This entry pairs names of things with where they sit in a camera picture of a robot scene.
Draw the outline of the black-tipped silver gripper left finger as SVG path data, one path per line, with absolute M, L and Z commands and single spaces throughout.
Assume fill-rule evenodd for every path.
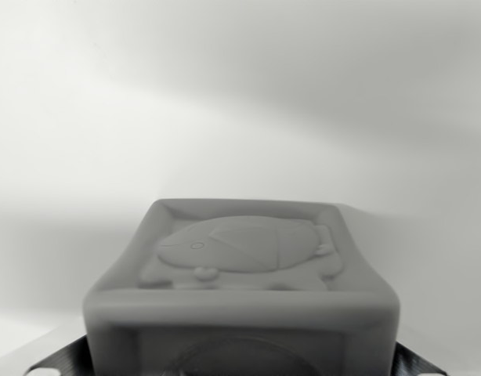
M 63 324 L 0 358 L 0 375 L 25 375 L 41 367 L 62 375 L 92 374 L 82 319 Z

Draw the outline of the black-tipped silver gripper right finger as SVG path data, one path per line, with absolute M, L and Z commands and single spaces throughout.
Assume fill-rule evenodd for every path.
M 481 375 L 481 320 L 403 315 L 396 339 L 395 375 Z

